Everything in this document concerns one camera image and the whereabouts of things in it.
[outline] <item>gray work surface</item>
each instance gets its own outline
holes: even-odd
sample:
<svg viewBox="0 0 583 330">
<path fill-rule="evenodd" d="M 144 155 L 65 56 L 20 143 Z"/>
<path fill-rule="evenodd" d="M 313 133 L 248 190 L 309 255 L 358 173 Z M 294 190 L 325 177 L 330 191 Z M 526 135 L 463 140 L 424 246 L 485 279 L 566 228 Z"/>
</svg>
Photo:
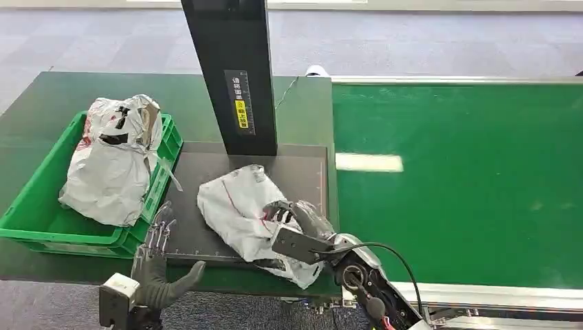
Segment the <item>gray work surface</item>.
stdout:
<svg viewBox="0 0 583 330">
<path fill-rule="evenodd" d="M 278 146 L 278 155 L 227 155 L 222 143 L 185 142 L 175 175 L 184 191 L 170 186 L 166 200 L 172 202 L 177 223 L 172 227 L 166 251 L 172 263 L 244 263 L 221 237 L 206 225 L 197 206 L 199 186 L 250 164 L 262 165 L 267 176 L 290 201 L 312 203 L 327 216 L 327 162 L 325 146 Z"/>
</svg>

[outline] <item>plastic bag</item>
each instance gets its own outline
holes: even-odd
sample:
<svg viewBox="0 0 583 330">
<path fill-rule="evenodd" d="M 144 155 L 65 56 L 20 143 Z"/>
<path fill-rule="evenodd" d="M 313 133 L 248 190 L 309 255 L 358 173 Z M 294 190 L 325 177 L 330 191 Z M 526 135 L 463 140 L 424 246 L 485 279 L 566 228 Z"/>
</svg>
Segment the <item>plastic bag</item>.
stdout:
<svg viewBox="0 0 583 330">
<path fill-rule="evenodd" d="M 160 107 L 148 96 L 96 99 L 58 200 L 103 224 L 133 226 L 161 139 Z"/>
<path fill-rule="evenodd" d="M 285 199 L 263 167 L 249 165 L 200 185 L 197 196 L 205 222 L 245 261 L 305 289 L 323 268 L 275 253 L 271 238 L 279 223 L 263 221 L 263 207 Z M 295 219 L 288 226 L 300 228 Z"/>
</svg>

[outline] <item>white plastic bag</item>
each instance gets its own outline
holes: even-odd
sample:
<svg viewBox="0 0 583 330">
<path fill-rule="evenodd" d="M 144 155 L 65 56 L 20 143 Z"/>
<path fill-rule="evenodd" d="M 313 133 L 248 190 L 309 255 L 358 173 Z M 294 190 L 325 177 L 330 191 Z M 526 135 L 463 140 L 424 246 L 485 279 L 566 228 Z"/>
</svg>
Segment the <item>white plastic bag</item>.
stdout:
<svg viewBox="0 0 583 330">
<path fill-rule="evenodd" d="M 206 223 L 248 263 L 255 263 L 305 289 L 323 268 L 273 252 L 270 239 L 279 223 L 262 221 L 263 207 L 285 199 L 263 167 L 249 165 L 200 185 L 197 202 Z M 287 226 L 300 228 L 295 219 Z"/>
<path fill-rule="evenodd" d="M 87 112 L 58 200 L 103 224 L 133 226 L 161 139 L 160 107 L 148 96 L 98 98 Z"/>
</svg>

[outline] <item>red wire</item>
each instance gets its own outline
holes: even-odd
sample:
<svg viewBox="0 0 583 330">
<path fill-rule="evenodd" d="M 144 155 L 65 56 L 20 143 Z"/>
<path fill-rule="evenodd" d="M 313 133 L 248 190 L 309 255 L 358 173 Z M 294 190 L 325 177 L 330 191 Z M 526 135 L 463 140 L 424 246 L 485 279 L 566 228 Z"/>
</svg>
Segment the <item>red wire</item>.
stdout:
<svg viewBox="0 0 583 330">
<path fill-rule="evenodd" d="M 388 318 L 386 316 L 383 318 L 383 325 L 385 330 L 395 330 L 395 328 L 393 328 L 393 326 L 388 322 Z"/>
</svg>

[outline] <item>sticker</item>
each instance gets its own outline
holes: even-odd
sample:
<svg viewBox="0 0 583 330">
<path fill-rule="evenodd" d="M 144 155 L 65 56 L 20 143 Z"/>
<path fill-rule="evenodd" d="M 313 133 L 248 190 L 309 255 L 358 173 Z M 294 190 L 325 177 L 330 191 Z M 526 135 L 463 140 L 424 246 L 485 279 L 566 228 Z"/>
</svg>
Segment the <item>sticker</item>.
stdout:
<svg viewBox="0 0 583 330">
<path fill-rule="evenodd" d="M 233 118 L 237 132 L 255 135 L 249 78 L 245 70 L 225 70 L 229 98 L 233 104 Z"/>
<path fill-rule="evenodd" d="M 247 121 L 247 111 L 245 110 L 245 101 L 235 101 L 235 109 L 237 110 L 237 120 L 239 121 L 239 128 L 248 129 L 249 122 Z"/>
</svg>

